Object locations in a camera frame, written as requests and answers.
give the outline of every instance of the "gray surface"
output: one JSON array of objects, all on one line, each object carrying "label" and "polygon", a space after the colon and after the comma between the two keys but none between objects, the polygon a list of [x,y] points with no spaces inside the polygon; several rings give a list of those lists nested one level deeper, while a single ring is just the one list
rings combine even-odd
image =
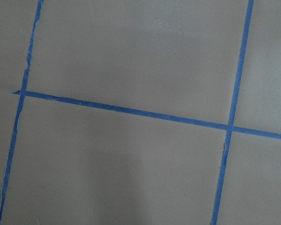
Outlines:
[{"label": "gray surface", "polygon": [[234,133],[218,225],[281,225],[281,140]]},{"label": "gray surface", "polygon": [[281,0],[254,3],[235,125],[281,133]]},{"label": "gray surface", "polygon": [[224,131],[25,101],[3,225],[210,223]]},{"label": "gray surface", "polygon": [[45,1],[28,90],[227,123],[246,1]]},{"label": "gray surface", "polygon": [[36,4],[0,0],[0,197]]}]

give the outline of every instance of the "blue grid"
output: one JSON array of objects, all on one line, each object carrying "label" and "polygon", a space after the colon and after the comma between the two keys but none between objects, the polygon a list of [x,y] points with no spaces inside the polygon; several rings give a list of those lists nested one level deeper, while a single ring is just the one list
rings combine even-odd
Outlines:
[{"label": "blue grid", "polygon": [[220,124],[220,123],[214,123],[214,122],[210,122],[210,121],[195,120],[195,119],[178,117],[178,116],[167,115],[167,114],[162,114],[162,113],[148,112],[148,111],[131,109],[131,108],[120,107],[120,106],[115,106],[115,105],[107,105],[107,104],[102,104],[102,103],[78,100],[78,99],[67,98],[67,97],[57,97],[57,96],[53,96],[53,95],[47,95],[44,93],[27,91],[26,89],[27,89],[27,82],[28,82],[28,76],[29,76],[30,65],[31,65],[34,34],[35,34],[35,29],[36,29],[37,23],[40,19],[40,13],[41,13],[43,1],[44,0],[39,0],[38,4],[37,4],[37,11],[36,11],[36,16],[35,16],[35,20],[34,20],[34,24],[33,24],[32,33],[31,33],[29,50],[28,50],[28,54],[27,54],[27,68],[24,71],[22,86],[21,86],[20,90],[14,92],[14,94],[19,95],[19,101],[18,101],[18,108],[17,108],[17,112],[16,112],[16,117],[15,117],[15,124],[14,124],[13,133],[12,133],[12,138],[11,138],[11,143],[10,143],[10,148],[9,148],[9,153],[8,153],[8,158],[7,158],[7,165],[6,165],[5,175],[4,175],[3,185],[2,185],[2,196],[1,196],[1,206],[0,206],[0,224],[1,224],[1,219],[2,219],[4,202],[5,202],[5,198],[6,198],[6,192],[7,192],[7,187],[8,187],[8,180],[9,180],[9,175],[10,175],[10,170],[11,170],[13,154],[15,151],[15,142],[16,142],[17,133],[18,133],[18,123],[19,123],[21,111],[23,109],[24,99],[26,96],[28,96],[28,97],[33,97],[33,98],[54,100],[54,101],[58,101],[58,102],[68,103],[68,104],[116,111],[116,112],[120,112],[120,113],[134,114],[134,115],[151,117],[151,118],[156,118],[156,119],[161,119],[161,120],[170,120],[170,121],[174,121],[174,122],[192,124],[192,125],[196,125],[196,126],[226,130],[225,150],[222,155],[220,174],[219,174],[219,179],[218,179],[218,186],[217,186],[217,190],[216,190],[215,201],[214,201],[214,210],[213,210],[213,215],[212,215],[212,225],[216,225],[217,217],[218,217],[218,213],[219,213],[219,207],[220,207],[220,203],[221,203],[222,187],[223,187],[223,183],[224,183],[226,163],[227,163],[227,158],[228,158],[228,153],[229,153],[229,146],[230,146],[230,141],[231,141],[233,132],[249,134],[249,135],[257,135],[257,136],[263,136],[263,137],[275,138],[275,139],[281,140],[281,134],[278,134],[278,133],[272,133],[272,132],[267,132],[267,131],[261,131],[261,130],[249,129],[249,128],[245,128],[245,127],[235,127],[234,126],[234,118],[235,118],[235,113],[236,113],[236,108],[237,108],[237,99],[238,99],[239,88],[240,88],[240,83],[241,83],[241,76],[242,76],[242,70],[243,70],[244,58],[245,58],[245,50],[246,50],[247,39],[248,39],[248,35],[249,35],[249,27],[250,27],[251,14],[252,14],[254,0],[248,0],[241,49],[240,49],[240,54],[239,54],[238,66],[237,66],[237,73],[236,73],[236,78],[235,78],[235,83],[234,83],[234,89],[233,89],[233,95],[232,95],[232,101],[231,101],[231,107],[230,107],[230,113],[229,113],[229,120],[228,120],[227,125]]}]

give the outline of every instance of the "concrete floor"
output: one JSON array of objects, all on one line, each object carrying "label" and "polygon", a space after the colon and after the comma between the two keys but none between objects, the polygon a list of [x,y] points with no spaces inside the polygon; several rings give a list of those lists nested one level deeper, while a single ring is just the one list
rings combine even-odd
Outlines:
[{"label": "concrete floor", "polygon": [[[0,0],[0,201],[36,8]],[[281,224],[281,0],[254,3],[230,124],[246,13],[45,0],[0,224],[209,225],[224,149],[217,224]]]}]

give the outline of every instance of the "blue tape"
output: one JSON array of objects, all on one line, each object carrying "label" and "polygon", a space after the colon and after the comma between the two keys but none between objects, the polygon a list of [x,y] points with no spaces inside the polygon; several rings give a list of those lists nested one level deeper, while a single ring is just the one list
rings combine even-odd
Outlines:
[{"label": "blue tape", "polygon": [[245,50],[246,50],[247,40],[248,40],[248,35],[249,35],[249,28],[250,28],[253,4],[254,4],[254,0],[248,1],[248,7],[247,7],[245,22],[244,22],[243,38],[242,38],[242,43],[241,43],[241,48],[240,48],[240,53],[239,53],[237,72],[236,72],[236,77],[235,77],[235,83],[234,83],[234,89],[233,89],[233,94],[232,94],[232,101],[231,101],[231,107],[230,107],[230,113],[229,113],[229,119],[228,119],[228,125],[227,125],[226,137],[225,137],[225,151],[223,152],[223,156],[222,156],[220,174],[219,174],[218,185],[217,185],[215,201],[214,201],[214,210],[213,210],[212,219],[211,219],[212,225],[216,225],[217,217],[218,217],[219,209],[220,209],[222,189],[223,189],[225,171],[226,171],[226,163],[227,163],[227,157],[228,157],[230,141],[231,141],[231,136],[232,136],[233,123],[234,123],[234,118],[235,118],[235,113],[236,113],[240,81],[241,81],[243,67],[244,67],[244,57],[245,57]]},{"label": "blue tape", "polygon": [[254,129],[248,129],[243,127],[233,127],[233,132],[262,136],[262,137],[269,137],[269,138],[275,138],[281,140],[281,134],[267,132],[267,131],[254,130]]},{"label": "blue tape", "polygon": [[22,86],[21,86],[21,90],[19,92],[20,96],[19,96],[19,101],[18,101],[18,108],[17,108],[17,112],[15,115],[15,123],[14,123],[12,138],[10,141],[10,147],[9,147],[7,163],[6,163],[5,173],[4,173],[4,179],[3,179],[3,184],[2,184],[1,206],[0,206],[0,224],[1,224],[1,220],[2,220],[2,213],[3,213],[4,202],[5,202],[5,197],[6,197],[7,187],[8,187],[8,180],[9,180],[9,175],[10,175],[10,170],[11,170],[11,164],[13,161],[13,155],[14,155],[14,151],[15,151],[15,143],[16,143],[17,134],[18,134],[19,119],[20,119],[22,108],[23,108],[25,92],[26,92],[26,88],[27,88],[27,81],[28,81],[28,75],[29,75],[29,71],[30,71],[32,49],[33,49],[33,43],[34,43],[34,33],[36,30],[37,22],[39,21],[39,18],[41,15],[42,4],[43,4],[43,0],[39,0],[37,3],[37,11],[36,11],[36,15],[35,15],[34,23],[33,23],[33,28],[32,28],[31,37],[30,37],[30,44],[29,44],[27,58],[26,58],[27,67],[24,71]]},{"label": "blue tape", "polygon": [[[19,94],[19,93],[20,93],[19,90],[14,92],[14,94]],[[120,107],[120,106],[115,106],[115,105],[107,105],[107,104],[102,104],[102,103],[97,103],[97,102],[89,102],[89,101],[84,101],[84,100],[68,98],[68,97],[57,97],[57,96],[46,95],[46,94],[37,93],[37,92],[33,92],[33,91],[26,91],[26,96],[34,97],[34,98],[49,99],[49,100],[54,100],[54,101],[58,101],[58,102],[70,103],[70,104],[74,104],[74,105],[88,106],[88,107],[98,108],[98,109],[105,109],[105,110],[116,111],[116,112],[120,112],[120,113],[128,113],[128,114],[133,114],[133,115],[146,116],[146,117],[157,118],[157,119],[161,119],[161,120],[170,120],[170,121],[174,121],[174,122],[193,124],[193,125],[202,126],[202,127],[216,128],[216,129],[220,129],[220,130],[226,130],[226,128],[227,128],[226,125],[220,124],[220,123],[212,123],[212,122],[203,121],[203,120],[195,120],[195,119],[190,119],[190,118],[171,116],[171,115],[166,115],[166,114],[161,114],[161,113],[156,113],[156,112],[147,112],[147,111],[138,110],[138,109],[130,109],[130,108],[125,108],[125,107]]]}]

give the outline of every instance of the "blue line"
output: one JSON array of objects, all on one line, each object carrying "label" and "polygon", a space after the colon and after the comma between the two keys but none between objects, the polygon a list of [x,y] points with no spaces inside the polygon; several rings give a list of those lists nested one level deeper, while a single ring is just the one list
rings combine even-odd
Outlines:
[{"label": "blue line", "polygon": [[15,115],[15,123],[14,123],[12,138],[10,141],[8,158],[7,158],[5,174],[4,174],[3,184],[2,184],[1,206],[0,206],[0,224],[1,224],[1,220],[2,220],[2,213],[3,213],[4,202],[5,202],[5,197],[6,197],[7,187],[8,187],[8,180],[9,180],[9,175],[10,175],[10,170],[11,170],[11,164],[13,161],[13,156],[14,156],[14,151],[15,151],[15,143],[16,143],[17,134],[18,134],[19,119],[20,119],[21,111],[23,109],[25,92],[26,92],[26,88],[27,88],[27,81],[28,81],[28,75],[29,75],[29,71],[30,71],[32,49],[33,49],[33,43],[34,43],[34,33],[35,33],[36,26],[37,26],[37,23],[39,21],[40,15],[41,15],[42,4],[43,4],[43,0],[39,0],[37,3],[37,11],[36,11],[36,15],[35,15],[34,23],[33,23],[33,28],[32,28],[31,37],[30,37],[30,44],[29,44],[27,58],[26,58],[27,67],[24,71],[21,91],[19,92],[20,96],[19,96],[19,101],[18,101],[18,108],[17,108],[17,112]]},{"label": "blue line", "polygon": [[262,131],[262,130],[254,130],[254,129],[243,128],[243,127],[233,127],[233,132],[262,136],[262,137],[269,137],[269,138],[275,138],[281,140],[281,134]]},{"label": "blue line", "polygon": [[[14,94],[19,94],[19,93],[20,93],[19,90],[14,92]],[[193,125],[198,125],[198,126],[202,126],[202,127],[216,128],[216,129],[220,129],[220,130],[227,129],[226,125],[220,124],[220,123],[212,123],[212,122],[203,121],[203,120],[195,120],[195,119],[189,119],[189,118],[184,118],[184,117],[171,116],[171,115],[166,115],[166,114],[161,114],[161,113],[156,113],[156,112],[147,112],[147,111],[138,110],[138,109],[130,109],[130,108],[125,108],[125,107],[120,107],[120,106],[115,106],[115,105],[107,105],[107,104],[102,104],[102,103],[97,103],[97,102],[89,102],[89,101],[84,101],[84,100],[68,98],[68,97],[57,97],[57,96],[46,95],[46,94],[37,93],[37,92],[33,92],[33,91],[26,91],[26,96],[34,97],[34,98],[49,99],[49,100],[54,100],[54,101],[58,101],[58,102],[70,103],[70,104],[74,104],[74,105],[88,106],[88,107],[98,108],[98,109],[105,109],[105,110],[116,111],[116,112],[120,112],[120,113],[128,113],[128,114],[146,116],[146,117],[157,118],[157,119],[162,119],[162,120],[170,120],[170,121],[174,121],[174,122],[193,124]]]},{"label": "blue line", "polygon": [[239,53],[238,66],[237,66],[237,72],[236,72],[236,77],[235,77],[235,83],[234,83],[234,89],[233,89],[233,95],[232,95],[232,101],[231,101],[231,107],[230,107],[230,113],[229,113],[229,119],[228,119],[228,125],[227,125],[227,132],[226,132],[226,137],[225,137],[225,151],[223,152],[223,155],[222,155],[220,174],[219,174],[218,185],[217,185],[215,201],[214,201],[214,210],[213,210],[212,219],[211,219],[212,225],[216,225],[217,217],[218,217],[219,209],[220,209],[222,189],[223,189],[225,171],[226,171],[226,163],[227,163],[227,157],[228,157],[230,141],[231,141],[231,136],[232,136],[240,81],[241,81],[242,72],[243,72],[245,50],[246,50],[247,40],[248,40],[248,35],[249,35],[249,27],[250,27],[253,4],[254,4],[254,0],[248,1],[248,7],[247,7],[245,22],[244,22],[243,38],[242,38],[242,43],[241,43],[241,48],[240,48],[240,53]]}]

